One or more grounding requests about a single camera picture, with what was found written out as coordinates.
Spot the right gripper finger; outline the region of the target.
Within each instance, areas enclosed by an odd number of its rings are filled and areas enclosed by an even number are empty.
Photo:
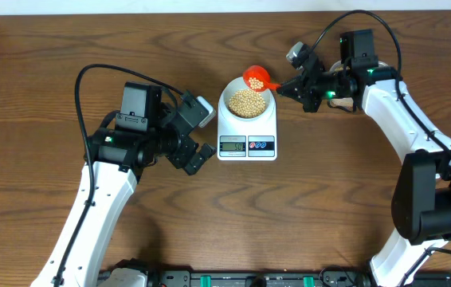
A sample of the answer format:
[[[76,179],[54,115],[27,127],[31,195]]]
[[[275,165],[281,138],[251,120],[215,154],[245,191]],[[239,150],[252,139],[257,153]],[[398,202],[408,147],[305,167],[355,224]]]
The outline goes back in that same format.
[[[293,77],[290,80],[283,82],[278,89],[279,90],[295,90],[295,89],[300,90],[305,87],[307,81],[308,81],[308,78],[305,75],[300,74],[298,76]]]
[[[302,105],[306,105],[308,103],[308,98],[307,96],[299,91],[297,88],[277,88],[276,92],[281,95],[281,96],[285,96],[289,99],[292,99],[296,102],[301,103]]]

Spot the red plastic measuring scoop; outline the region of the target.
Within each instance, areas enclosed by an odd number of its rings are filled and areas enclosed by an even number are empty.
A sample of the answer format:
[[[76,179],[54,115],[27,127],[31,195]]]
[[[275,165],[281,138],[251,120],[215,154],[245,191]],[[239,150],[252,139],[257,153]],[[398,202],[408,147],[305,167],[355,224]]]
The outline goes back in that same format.
[[[266,89],[277,90],[280,84],[272,82],[268,71],[259,65],[248,67],[242,74],[245,84],[256,92],[264,92]]]

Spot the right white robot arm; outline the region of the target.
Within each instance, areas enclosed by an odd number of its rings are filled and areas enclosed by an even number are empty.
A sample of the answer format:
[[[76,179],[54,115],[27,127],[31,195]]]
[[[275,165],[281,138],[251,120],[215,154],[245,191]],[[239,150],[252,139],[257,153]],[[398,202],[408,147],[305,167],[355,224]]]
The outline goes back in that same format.
[[[377,286],[405,286],[451,242],[451,139],[412,99],[397,70],[379,61],[371,30],[342,33],[340,70],[325,69],[313,48],[296,43],[286,56],[299,75],[277,92],[317,112],[323,101],[350,98],[382,130],[402,162],[391,200],[394,231],[370,260]]]

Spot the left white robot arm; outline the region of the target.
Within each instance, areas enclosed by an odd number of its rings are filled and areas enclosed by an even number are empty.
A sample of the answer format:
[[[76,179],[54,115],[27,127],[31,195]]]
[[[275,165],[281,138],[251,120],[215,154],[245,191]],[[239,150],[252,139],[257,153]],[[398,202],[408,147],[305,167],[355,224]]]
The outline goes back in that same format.
[[[79,190],[61,235],[35,286],[95,286],[117,220],[143,170],[165,157],[194,175],[216,149],[190,138],[214,118],[201,96],[185,92],[162,101],[167,88],[128,82],[120,110],[88,138]]]

